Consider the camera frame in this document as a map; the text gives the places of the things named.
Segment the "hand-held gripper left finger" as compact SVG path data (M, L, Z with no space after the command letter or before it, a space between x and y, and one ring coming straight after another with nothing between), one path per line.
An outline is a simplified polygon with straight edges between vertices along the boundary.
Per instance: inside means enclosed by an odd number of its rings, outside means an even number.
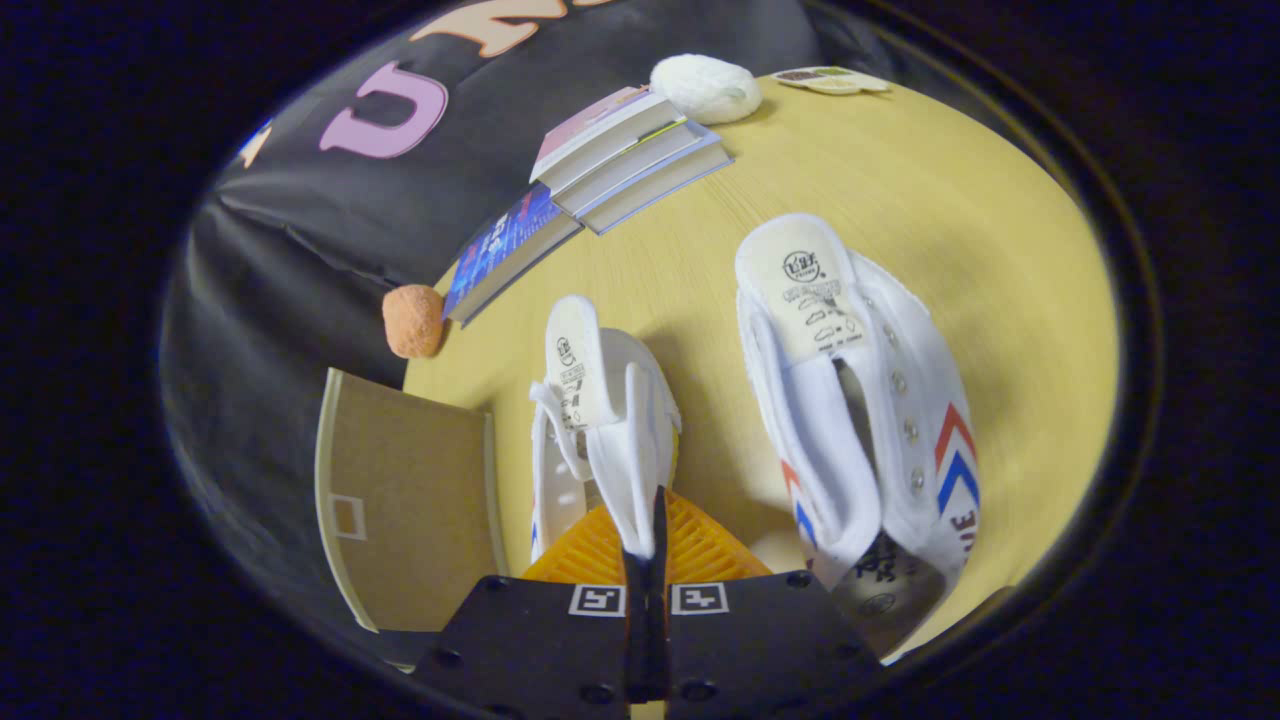
M627 719L652 697L652 565L593 509L525 577L479 579L413 679L503 719Z

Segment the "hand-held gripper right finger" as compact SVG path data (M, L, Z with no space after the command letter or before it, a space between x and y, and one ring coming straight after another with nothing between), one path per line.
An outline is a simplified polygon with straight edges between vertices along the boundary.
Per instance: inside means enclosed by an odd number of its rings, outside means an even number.
M667 719L842 717L884 669L806 570L771 573L689 501L660 491L658 624Z

